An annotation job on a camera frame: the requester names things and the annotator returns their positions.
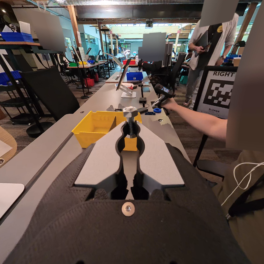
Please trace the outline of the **black stanchion post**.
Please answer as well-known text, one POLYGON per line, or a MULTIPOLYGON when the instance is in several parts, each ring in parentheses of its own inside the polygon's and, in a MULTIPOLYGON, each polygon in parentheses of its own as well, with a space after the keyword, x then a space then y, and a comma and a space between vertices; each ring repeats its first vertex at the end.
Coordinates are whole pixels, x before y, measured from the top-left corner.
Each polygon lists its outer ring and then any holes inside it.
POLYGON ((77 61, 77 69, 78 69, 78 73, 79 73, 79 77, 80 77, 80 81, 81 81, 81 86, 82 86, 82 91, 83 91, 83 95, 81 96, 81 99, 88 99, 89 96, 85 94, 84 92, 84 80, 83 80, 83 76, 82 76, 82 73, 81 73, 81 70, 79 68, 79 62, 77 61))
POLYGON ((84 62, 84 61, 82 61, 81 62, 82 63, 82 66, 83 66, 83 71, 84 71, 84 74, 85 74, 85 77, 84 77, 84 79, 85 79, 85 85, 86 85, 86 87, 87 87, 87 92, 85 93, 86 95, 92 95, 93 94, 93 92, 91 92, 91 91, 89 91, 89 86, 88 86, 88 82, 87 82, 87 74, 86 74, 86 68, 88 69, 91 65, 89 64, 89 63, 87 63, 87 62, 84 62))

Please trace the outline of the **yellow plastic bin with divider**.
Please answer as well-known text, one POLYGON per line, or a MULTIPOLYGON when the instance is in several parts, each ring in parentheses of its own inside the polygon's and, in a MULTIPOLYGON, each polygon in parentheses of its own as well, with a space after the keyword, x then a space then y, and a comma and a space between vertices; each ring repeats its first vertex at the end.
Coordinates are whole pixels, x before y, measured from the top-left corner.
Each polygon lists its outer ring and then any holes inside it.
POLYGON ((90 111, 72 132, 80 146, 87 148, 124 121, 122 112, 90 111))

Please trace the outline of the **framed marker sign on stand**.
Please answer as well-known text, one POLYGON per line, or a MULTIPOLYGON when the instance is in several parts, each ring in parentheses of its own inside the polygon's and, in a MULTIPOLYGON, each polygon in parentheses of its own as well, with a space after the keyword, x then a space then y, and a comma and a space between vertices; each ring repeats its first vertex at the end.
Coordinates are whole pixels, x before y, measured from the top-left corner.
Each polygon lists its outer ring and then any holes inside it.
POLYGON ((227 119, 237 68, 206 66, 193 110, 227 119))

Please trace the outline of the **blue labelled storage bin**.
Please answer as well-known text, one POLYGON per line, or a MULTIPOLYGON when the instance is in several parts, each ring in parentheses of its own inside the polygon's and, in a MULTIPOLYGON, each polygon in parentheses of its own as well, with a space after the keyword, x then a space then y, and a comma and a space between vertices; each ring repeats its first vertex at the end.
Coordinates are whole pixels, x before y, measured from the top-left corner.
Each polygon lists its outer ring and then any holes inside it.
POLYGON ((126 78, 127 81, 142 81, 144 77, 142 72, 127 72, 126 78))

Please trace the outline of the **steel hex bolt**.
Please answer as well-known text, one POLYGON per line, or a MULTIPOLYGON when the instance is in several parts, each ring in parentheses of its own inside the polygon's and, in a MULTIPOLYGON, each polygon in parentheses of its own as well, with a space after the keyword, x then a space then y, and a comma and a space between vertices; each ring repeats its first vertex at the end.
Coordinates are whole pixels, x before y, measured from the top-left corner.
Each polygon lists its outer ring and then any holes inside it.
POLYGON ((126 118, 127 125, 129 127, 129 133, 127 137, 129 138, 135 138, 136 137, 136 130, 135 130, 135 117, 126 118))

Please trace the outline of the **person's right hand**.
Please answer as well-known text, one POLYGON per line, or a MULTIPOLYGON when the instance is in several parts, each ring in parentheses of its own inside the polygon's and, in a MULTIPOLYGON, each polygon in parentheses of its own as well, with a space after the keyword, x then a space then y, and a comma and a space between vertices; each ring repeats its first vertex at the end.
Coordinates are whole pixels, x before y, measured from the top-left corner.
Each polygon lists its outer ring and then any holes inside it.
POLYGON ((177 111, 180 108, 180 106, 176 103, 174 98, 167 98, 167 100, 161 103, 161 107, 172 111, 177 111))

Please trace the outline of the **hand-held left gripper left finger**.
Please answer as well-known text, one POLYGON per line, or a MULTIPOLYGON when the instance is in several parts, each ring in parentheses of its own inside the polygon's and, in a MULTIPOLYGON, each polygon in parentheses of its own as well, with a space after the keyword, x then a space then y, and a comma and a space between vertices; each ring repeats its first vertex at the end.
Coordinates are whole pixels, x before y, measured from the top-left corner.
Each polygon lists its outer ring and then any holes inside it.
POLYGON ((112 193, 117 188, 121 193, 128 193, 121 156, 127 135, 126 125, 127 122, 120 123, 93 144, 74 183, 76 186, 104 189, 106 193, 112 193))

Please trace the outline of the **dark laptop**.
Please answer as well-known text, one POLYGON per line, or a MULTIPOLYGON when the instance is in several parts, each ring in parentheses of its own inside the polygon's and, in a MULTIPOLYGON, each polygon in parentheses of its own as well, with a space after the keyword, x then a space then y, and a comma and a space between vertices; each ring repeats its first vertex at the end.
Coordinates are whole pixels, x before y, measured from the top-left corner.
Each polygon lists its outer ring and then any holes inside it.
POLYGON ((204 34, 200 37, 200 39, 196 42, 195 46, 202 46, 204 52, 208 52, 208 30, 204 32, 204 34))

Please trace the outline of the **black round-base stand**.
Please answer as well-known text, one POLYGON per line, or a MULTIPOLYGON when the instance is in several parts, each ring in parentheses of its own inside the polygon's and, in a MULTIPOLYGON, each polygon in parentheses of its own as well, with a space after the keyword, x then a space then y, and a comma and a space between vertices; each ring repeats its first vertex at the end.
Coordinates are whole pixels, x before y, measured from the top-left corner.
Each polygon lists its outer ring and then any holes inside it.
POLYGON ((31 125, 27 130, 26 133, 32 137, 32 138, 37 138, 41 134, 43 134, 45 131, 47 131, 52 125, 52 122, 39 122, 39 118, 35 115, 33 112, 32 108, 30 107, 28 101, 26 100, 24 94, 22 93, 21 89, 19 88, 16 80, 13 78, 8 66, 6 65, 5 61, 3 60, 2 56, 0 56, 0 64, 7 74, 9 80, 11 81, 13 87, 15 87, 19 97, 22 99, 23 103, 25 104, 25 107, 27 108, 28 112, 30 113, 31 117, 34 119, 35 124, 31 125))

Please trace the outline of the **steel hex nut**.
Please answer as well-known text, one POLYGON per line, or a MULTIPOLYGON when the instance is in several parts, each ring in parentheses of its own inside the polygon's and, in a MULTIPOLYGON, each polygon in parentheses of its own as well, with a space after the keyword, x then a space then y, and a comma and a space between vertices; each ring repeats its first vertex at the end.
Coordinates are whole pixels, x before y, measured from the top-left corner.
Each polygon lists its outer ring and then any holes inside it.
POLYGON ((136 117, 138 115, 138 110, 133 106, 125 107, 123 108, 123 115, 125 118, 136 117))

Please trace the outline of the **instruction board on white stand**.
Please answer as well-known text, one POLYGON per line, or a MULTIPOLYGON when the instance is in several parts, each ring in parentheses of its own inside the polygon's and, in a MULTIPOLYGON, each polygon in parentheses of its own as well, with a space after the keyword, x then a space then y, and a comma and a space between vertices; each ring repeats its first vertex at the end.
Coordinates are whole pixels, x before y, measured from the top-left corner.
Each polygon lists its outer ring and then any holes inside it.
MULTIPOLYGON (((0 127, 0 166, 6 164, 16 153, 17 143, 14 137, 0 127)), ((0 183, 0 218, 8 211, 24 191, 20 183, 0 183)))

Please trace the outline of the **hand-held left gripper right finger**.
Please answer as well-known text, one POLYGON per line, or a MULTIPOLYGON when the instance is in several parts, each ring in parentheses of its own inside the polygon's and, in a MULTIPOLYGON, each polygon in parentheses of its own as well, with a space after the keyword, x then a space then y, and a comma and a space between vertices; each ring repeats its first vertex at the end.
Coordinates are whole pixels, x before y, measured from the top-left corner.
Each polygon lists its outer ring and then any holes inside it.
POLYGON ((185 183, 166 143, 141 123, 135 122, 135 130, 139 156, 132 193, 183 187, 185 183))

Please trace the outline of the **person's right forearm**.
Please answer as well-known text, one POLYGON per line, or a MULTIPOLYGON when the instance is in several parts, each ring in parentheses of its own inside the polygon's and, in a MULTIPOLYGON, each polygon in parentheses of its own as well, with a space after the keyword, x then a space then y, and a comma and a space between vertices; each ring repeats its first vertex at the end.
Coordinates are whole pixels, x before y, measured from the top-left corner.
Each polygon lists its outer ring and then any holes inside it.
POLYGON ((196 112, 178 104, 175 104, 173 109, 196 130, 216 140, 226 142, 227 120, 196 112))

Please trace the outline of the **black tablet on white stand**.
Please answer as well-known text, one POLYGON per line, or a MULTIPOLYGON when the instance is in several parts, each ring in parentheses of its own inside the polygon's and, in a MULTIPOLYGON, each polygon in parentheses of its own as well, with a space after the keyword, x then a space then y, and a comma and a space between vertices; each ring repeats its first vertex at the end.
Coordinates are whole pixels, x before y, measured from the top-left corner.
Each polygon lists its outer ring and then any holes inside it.
POLYGON ((132 83, 123 82, 124 77, 126 76, 130 61, 131 59, 129 58, 124 66, 124 69, 123 69, 123 72, 122 72, 122 75, 121 75, 121 78, 118 84, 115 84, 116 91, 121 90, 123 92, 121 95, 122 98, 135 98, 136 97, 136 92, 127 88, 128 86, 132 85, 132 83))

